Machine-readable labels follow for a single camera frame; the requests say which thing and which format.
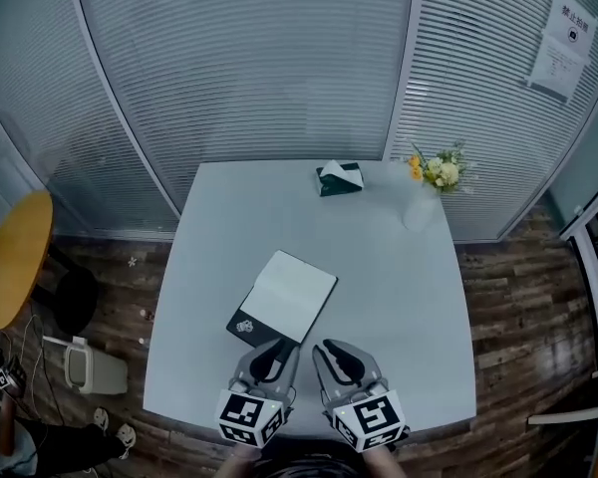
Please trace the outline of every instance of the window blind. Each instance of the window blind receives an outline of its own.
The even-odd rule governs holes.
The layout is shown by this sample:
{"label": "window blind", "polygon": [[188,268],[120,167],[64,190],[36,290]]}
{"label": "window blind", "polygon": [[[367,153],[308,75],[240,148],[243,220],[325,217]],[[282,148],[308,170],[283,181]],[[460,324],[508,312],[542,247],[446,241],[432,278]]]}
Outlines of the window blind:
{"label": "window blind", "polygon": [[[598,18],[598,0],[577,0]],[[591,63],[565,105],[527,87],[551,0],[423,0],[391,157],[465,139],[474,195],[444,195],[456,241],[497,239],[546,180],[594,103]]]}
{"label": "window blind", "polygon": [[380,159],[410,0],[82,0],[179,209],[203,161]]}
{"label": "window blind", "polygon": [[71,0],[0,0],[0,122],[88,231],[174,230],[105,95]]}

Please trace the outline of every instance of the white vase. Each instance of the white vase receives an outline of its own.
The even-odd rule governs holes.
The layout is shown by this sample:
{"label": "white vase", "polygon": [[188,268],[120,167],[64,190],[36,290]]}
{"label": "white vase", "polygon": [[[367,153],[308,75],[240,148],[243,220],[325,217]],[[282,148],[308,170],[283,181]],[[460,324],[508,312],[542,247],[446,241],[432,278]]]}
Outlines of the white vase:
{"label": "white vase", "polygon": [[439,193],[427,182],[413,192],[403,214],[403,224],[408,230],[421,232],[432,220],[435,209],[439,205]]}

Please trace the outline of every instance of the shoe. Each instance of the shoe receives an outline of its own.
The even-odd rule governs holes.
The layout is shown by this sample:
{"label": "shoe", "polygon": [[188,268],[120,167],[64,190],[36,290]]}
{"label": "shoe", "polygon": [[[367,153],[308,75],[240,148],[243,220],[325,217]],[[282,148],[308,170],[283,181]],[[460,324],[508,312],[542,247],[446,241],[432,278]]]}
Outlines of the shoe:
{"label": "shoe", "polygon": [[129,450],[136,445],[136,430],[125,423],[120,427],[120,430],[118,430],[116,437],[120,439],[122,444],[124,444],[124,447],[127,448],[127,451],[119,457],[120,460],[125,460],[126,458],[129,458]]}
{"label": "shoe", "polygon": [[93,413],[93,422],[100,427],[103,432],[109,429],[109,413],[103,407],[98,407]]}

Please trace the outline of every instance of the black table base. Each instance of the black table base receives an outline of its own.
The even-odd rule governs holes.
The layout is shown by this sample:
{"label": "black table base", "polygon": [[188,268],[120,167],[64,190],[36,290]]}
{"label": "black table base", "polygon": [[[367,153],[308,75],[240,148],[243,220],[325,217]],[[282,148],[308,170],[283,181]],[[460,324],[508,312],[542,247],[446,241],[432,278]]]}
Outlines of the black table base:
{"label": "black table base", "polygon": [[88,269],[78,266],[53,244],[49,257],[67,273],[58,283],[55,293],[36,285],[31,298],[51,309],[58,328],[69,335],[77,335],[91,321],[98,303],[98,282]]}

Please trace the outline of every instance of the white trash bin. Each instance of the white trash bin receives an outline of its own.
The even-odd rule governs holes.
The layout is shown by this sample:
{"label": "white trash bin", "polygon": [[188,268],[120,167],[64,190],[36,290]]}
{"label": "white trash bin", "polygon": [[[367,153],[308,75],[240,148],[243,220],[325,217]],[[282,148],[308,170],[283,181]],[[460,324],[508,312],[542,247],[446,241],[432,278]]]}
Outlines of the white trash bin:
{"label": "white trash bin", "polygon": [[93,349],[85,339],[73,338],[73,342],[45,337],[45,340],[66,346],[64,352],[64,377],[69,386],[75,386],[81,394],[126,393],[127,364],[119,358]]}

